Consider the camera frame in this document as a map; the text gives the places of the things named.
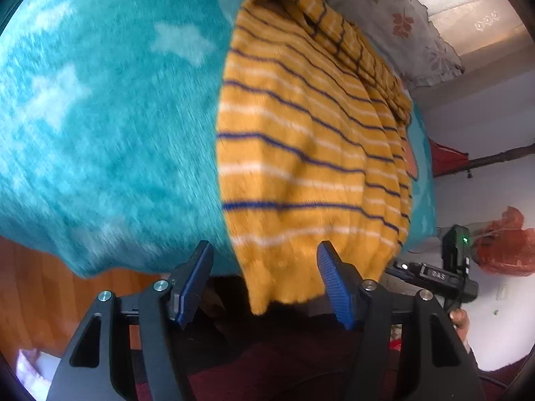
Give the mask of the person's right hand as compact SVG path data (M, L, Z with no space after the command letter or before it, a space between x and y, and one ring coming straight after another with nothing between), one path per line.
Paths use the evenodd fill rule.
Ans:
M470 353L470 345L468 342L470 319L467 311L464 309L455 309L449 312L449 317L461 343L466 351Z

